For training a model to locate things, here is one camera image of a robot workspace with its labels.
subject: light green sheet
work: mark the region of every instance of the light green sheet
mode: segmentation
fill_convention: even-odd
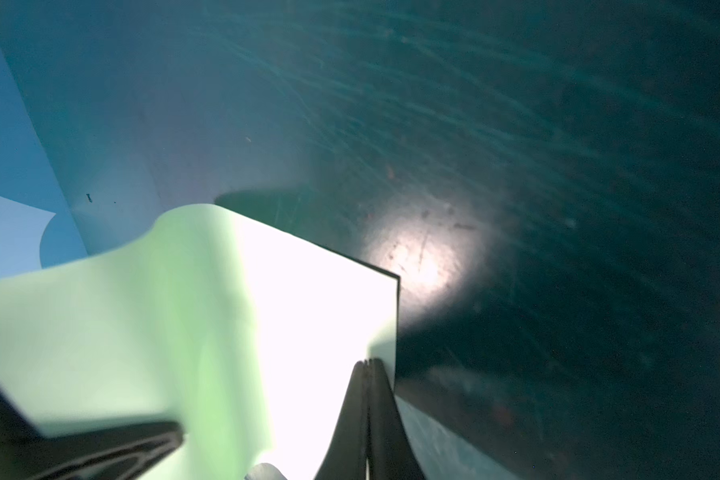
[[[397,280],[218,206],[0,280],[0,388],[47,436],[175,419],[144,480],[314,478],[352,366],[394,378]]]

